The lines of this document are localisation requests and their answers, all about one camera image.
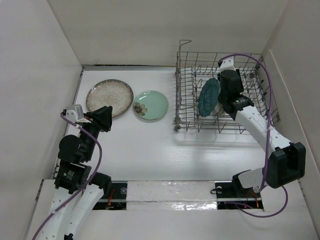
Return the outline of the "teal scalloped plate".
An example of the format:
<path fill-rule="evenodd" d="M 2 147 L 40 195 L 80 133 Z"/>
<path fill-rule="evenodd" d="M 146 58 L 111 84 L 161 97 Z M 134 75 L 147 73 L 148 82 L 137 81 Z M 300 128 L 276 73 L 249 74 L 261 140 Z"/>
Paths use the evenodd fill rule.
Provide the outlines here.
<path fill-rule="evenodd" d="M 202 87 L 198 98 L 198 111 L 201 117 L 208 117 L 216 108 L 219 100 L 220 82 L 210 78 Z"/>

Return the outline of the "cream lobed plate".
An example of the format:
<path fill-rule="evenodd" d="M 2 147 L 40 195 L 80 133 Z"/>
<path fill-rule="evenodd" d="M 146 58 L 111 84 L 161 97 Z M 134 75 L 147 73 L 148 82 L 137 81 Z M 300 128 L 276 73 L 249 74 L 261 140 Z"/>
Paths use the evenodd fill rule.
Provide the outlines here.
<path fill-rule="evenodd" d="M 222 116 L 224 113 L 225 113 L 225 110 L 223 109 L 223 105 L 218 102 L 214 110 L 212 111 L 212 114 L 217 116 Z"/>

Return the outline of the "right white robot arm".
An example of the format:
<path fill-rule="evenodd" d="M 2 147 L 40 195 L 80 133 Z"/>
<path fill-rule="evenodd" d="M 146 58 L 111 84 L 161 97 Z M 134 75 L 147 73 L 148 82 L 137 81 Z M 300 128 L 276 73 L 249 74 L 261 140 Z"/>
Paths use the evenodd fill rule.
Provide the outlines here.
<path fill-rule="evenodd" d="M 218 79 L 218 100 L 223 110 L 251 134 L 266 157 L 264 167 L 246 170 L 232 177 L 232 193 L 242 197 L 249 188 L 270 186 L 277 189 L 303 178 L 306 167 L 305 146 L 301 142 L 292 142 L 268 124 L 252 100 L 242 94 L 244 87 L 237 70 L 222 70 Z"/>

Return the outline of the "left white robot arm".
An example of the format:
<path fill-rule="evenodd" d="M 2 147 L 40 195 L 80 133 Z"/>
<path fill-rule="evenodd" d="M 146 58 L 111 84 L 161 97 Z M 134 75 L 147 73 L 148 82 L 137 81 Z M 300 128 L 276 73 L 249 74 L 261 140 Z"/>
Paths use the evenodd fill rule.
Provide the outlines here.
<path fill-rule="evenodd" d="M 49 214 L 34 240 L 77 240 L 98 200 L 111 194 L 111 177 L 98 172 L 103 156 L 98 136 L 111 130 L 112 112 L 111 106 L 103 106 L 84 113 L 80 104 L 61 112 L 60 117 L 79 133 L 59 142 L 59 168 Z"/>

